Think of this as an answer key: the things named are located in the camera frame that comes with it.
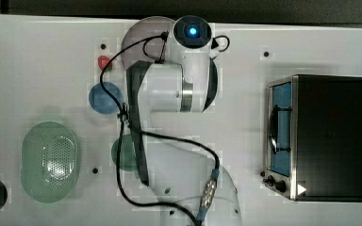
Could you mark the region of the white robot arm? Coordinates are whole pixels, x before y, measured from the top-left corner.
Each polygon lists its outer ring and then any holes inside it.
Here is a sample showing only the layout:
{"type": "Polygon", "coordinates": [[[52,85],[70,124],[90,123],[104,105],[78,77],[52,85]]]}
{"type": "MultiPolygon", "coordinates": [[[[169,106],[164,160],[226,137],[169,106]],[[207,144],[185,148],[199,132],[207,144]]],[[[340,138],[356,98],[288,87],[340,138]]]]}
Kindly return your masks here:
{"type": "Polygon", "coordinates": [[[238,192],[213,151],[161,135],[155,113],[202,113],[219,76],[209,23],[198,16],[143,19],[126,32],[122,58],[138,176],[160,206],[161,226],[242,226],[238,192]]]}

